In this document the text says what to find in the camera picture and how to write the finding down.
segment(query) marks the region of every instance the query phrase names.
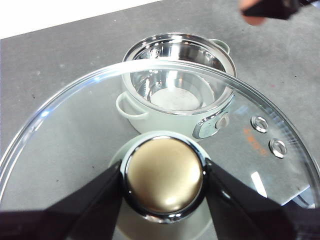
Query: white wall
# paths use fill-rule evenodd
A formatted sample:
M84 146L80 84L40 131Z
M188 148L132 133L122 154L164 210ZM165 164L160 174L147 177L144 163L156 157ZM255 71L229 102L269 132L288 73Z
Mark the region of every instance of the white wall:
M1 0L0 39L160 0Z

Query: lid knob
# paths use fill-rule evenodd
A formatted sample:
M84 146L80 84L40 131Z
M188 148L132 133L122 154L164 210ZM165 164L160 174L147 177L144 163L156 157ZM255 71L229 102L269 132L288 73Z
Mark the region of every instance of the lid knob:
M173 138L152 139L140 145L126 172L132 196L143 208L159 214L190 205L201 190L202 180L197 154Z

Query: pot lid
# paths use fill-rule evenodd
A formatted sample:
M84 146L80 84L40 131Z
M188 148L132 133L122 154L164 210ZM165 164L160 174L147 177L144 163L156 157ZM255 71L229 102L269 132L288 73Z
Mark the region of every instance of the pot lid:
M319 168L297 130L272 102L219 70L145 59L99 69L43 104L1 159L0 212L46 209L104 172L116 152L140 134L116 108L123 76L149 70L188 73L232 89L228 125L199 145L215 165L279 206L319 206ZM113 239L218 239L205 201L194 218L173 224L148 223L133 215L122 201ZM194 221L198 224L190 227Z

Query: pot handle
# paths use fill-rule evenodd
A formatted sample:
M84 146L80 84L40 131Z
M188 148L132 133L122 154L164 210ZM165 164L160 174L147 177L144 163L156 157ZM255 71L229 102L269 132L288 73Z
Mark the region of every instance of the pot handle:
M219 45L228 55L230 55L230 47L224 41L219 39L209 39L211 42Z
M124 91L123 93L121 93L115 100L115 107L118 110L118 112L120 113L120 115L122 115L123 117L127 118L127 119L132 119L132 120L142 120L142 119L146 119L148 116L148 112L144 112L144 110L139 107L137 104L135 104L132 101L128 101L129 104L134 107L136 110L142 112L141 114L129 114L126 113L125 111L123 111L120 107L120 102L123 100L128 100L128 93L126 91Z

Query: gray surface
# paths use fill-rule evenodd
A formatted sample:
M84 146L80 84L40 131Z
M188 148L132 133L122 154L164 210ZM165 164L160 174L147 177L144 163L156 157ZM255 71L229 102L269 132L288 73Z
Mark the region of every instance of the gray surface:
M282 109L320 158L320 12L246 24L237 1L164 0L1 40L1 155L26 119L69 82L122 60L140 39L187 32L226 41L238 77Z

